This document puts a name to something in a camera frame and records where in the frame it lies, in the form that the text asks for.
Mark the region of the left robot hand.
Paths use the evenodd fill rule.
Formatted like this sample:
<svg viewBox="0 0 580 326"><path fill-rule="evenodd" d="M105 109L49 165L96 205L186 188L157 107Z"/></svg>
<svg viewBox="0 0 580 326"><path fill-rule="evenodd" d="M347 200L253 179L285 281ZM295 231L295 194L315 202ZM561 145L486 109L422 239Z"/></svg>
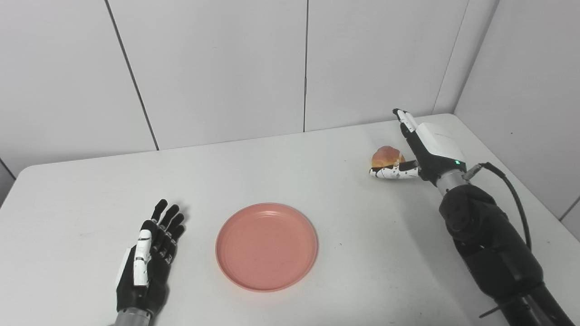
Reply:
<svg viewBox="0 0 580 326"><path fill-rule="evenodd" d="M177 252L177 243L186 227L176 204L161 199L151 218L145 220L137 243L128 251L116 287L118 314L143 312L157 315L169 295L168 278Z"/></svg>

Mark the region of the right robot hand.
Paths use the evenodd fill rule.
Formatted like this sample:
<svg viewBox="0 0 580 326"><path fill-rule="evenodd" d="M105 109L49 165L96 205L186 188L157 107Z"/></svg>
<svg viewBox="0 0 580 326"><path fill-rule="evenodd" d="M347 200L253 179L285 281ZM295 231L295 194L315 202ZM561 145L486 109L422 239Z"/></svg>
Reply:
<svg viewBox="0 0 580 326"><path fill-rule="evenodd" d="M401 133L415 159L372 167L369 175L379 179L414 179L420 177L437 187L442 194L469 182L464 153L447 131L434 123L418 124L411 113L393 109Z"/></svg>

